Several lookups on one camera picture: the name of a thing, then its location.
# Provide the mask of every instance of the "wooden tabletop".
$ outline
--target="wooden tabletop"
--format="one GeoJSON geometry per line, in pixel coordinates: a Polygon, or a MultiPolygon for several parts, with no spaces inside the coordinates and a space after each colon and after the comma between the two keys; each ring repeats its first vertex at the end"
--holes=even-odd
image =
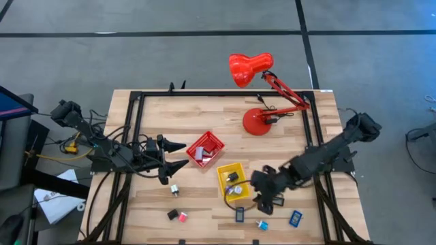
{"type": "MultiPolygon", "coordinates": [[[[323,91],[314,93],[324,140],[328,141],[342,132],[334,95],[323,91]]],[[[114,91],[105,133],[124,124],[129,94],[130,90],[114,91]]],[[[264,100],[267,105],[276,108],[290,106],[289,101],[281,97],[265,97],[264,100]]],[[[261,170],[263,165],[278,167],[303,153],[307,145],[300,112],[291,117],[283,117],[266,135],[253,136],[245,132],[242,126],[243,115],[248,109],[256,107],[262,108],[263,105],[255,97],[146,98],[140,133],[154,138],[161,133],[170,141],[185,143],[189,147],[210,130],[224,142],[225,148],[212,165],[201,169],[190,161],[170,179],[170,185],[179,186],[178,197],[172,195],[170,185],[163,186],[157,179],[133,176],[123,243],[177,244],[179,239],[185,239],[188,244],[250,244],[255,239],[261,244],[324,243],[313,187],[287,190],[284,192],[284,207],[275,206],[271,216],[256,209],[247,211],[244,223],[235,223],[234,211],[224,204],[219,190],[217,167],[242,163],[249,178],[253,170],[261,170]],[[182,223],[176,219],[169,220],[167,213],[172,209],[188,214],[187,221],[182,223]],[[289,225],[294,210],[302,213],[298,228],[289,225]],[[259,230],[255,223],[259,220],[269,224],[268,231],[259,230]]],[[[311,111],[307,112],[313,142],[316,142],[311,111]]],[[[187,147],[167,154],[167,160],[187,159],[186,149],[187,147]]],[[[103,175],[94,176],[87,204],[91,202],[103,175]]],[[[91,230],[107,210],[113,176],[111,174],[106,179],[95,200],[91,230]]],[[[356,184],[349,176],[341,173],[333,173],[332,179],[340,211],[360,236],[369,239],[356,184]]],[[[248,207],[252,201],[246,199],[236,201],[236,204],[248,207]]],[[[89,205],[84,212],[81,226],[83,231],[86,229],[88,210],[89,205]]],[[[331,214],[329,211],[327,213],[331,236],[335,239],[331,214]]],[[[118,213],[114,217],[112,239],[115,237],[118,213]]]]}

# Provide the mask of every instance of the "computer monitor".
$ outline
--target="computer monitor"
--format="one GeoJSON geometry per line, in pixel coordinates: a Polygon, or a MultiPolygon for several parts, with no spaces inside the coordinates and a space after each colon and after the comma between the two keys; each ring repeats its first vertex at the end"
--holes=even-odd
{"type": "Polygon", "coordinates": [[[38,113],[38,109],[24,99],[0,86],[0,121],[38,113]]]}

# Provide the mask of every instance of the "yellow container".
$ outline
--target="yellow container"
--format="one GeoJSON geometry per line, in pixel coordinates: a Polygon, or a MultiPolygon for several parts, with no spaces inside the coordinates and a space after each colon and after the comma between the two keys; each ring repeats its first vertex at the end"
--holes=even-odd
{"type": "MultiPolygon", "coordinates": [[[[229,165],[217,167],[217,173],[218,173],[218,179],[219,179],[219,187],[221,188],[221,194],[223,196],[224,196],[224,191],[225,191],[226,186],[231,186],[233,184],[236,184],[237,182],[241,182],[241,181],[246,180],[242,163],[232,163],[229,165]],[[227,183],[227,181],[225,181],[225,179],[227,179],[227,177],[231,173],[234,173],[234,172],[236,172],[238,174],[239,178],[235,181],[227,183]]],[[[227,197],[226,197],[227,201],[236,201],[236,200],[250,196],[250,188],[249,188],[248,182],[240,184],[239,186],[243,188],[242,193],[240,195],[227,194],[227,197]]]]}

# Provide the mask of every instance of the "red box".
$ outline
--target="red box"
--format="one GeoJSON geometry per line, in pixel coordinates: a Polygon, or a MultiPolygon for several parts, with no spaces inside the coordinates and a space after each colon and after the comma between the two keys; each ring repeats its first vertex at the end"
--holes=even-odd
{"type": "Polygon", "coordinates": [[[219,140],[217,136],[213,135],[212,132],[207,131],[206,133],[204,133],[204,135],[202,135],[202,137],[200,137],[200,139],[198,139],[191,147],[186,150],[186,154],[188,154],[188,156],[190,156],[192,160],[197,163],[197,165],[199,165],[200,167],[204,167],[208,165],[223,148],[224,143],[221,142],[221,140],[219,140]],[[213,155],[211,157],[203,156],[203,161],[196,160],[196,148],[199,146],[208,147],[208,150],[213,151],[213,155]]]}

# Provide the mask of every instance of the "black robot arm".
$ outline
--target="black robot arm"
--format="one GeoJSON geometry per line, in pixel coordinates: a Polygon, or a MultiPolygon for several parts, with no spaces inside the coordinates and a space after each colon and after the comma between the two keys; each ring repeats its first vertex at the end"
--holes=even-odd
{"type": "Polygon", "coordinates": [[[93,172],[138,173],[158,169],[160,182],[168,184],[168,177],[189,162],[182,160],[170,163],[165,160],[165,152],[179,150],[186,144],[170,142],[163,135],[158,135],[156,140],[148,137],[145,149],[140,148],[139,142],[127,145],[109,139],[82,117],[80,106],[73,101],[60,101],[50,114],[58,125],[76,129],[94,146],[94,155],[87,156],[93,162],[93,172]]]}
{"type": "Polygon", "coordinates": [[[340,149],[353,142],[371,142],[379,135],[382,127],[366,113],[359,113],[352,117],[343,132],[329,142],[290,159],[279,167],[279,172],[265,165],[262,171],[254,171],[251,176],[251,186],[260,192],[254,199],[258,203],[258,210],[273,213],[273,198],[286,188],[296,189],[303,182],[308,181],[314,174],[322,171],[337,157],[340,149]]]}

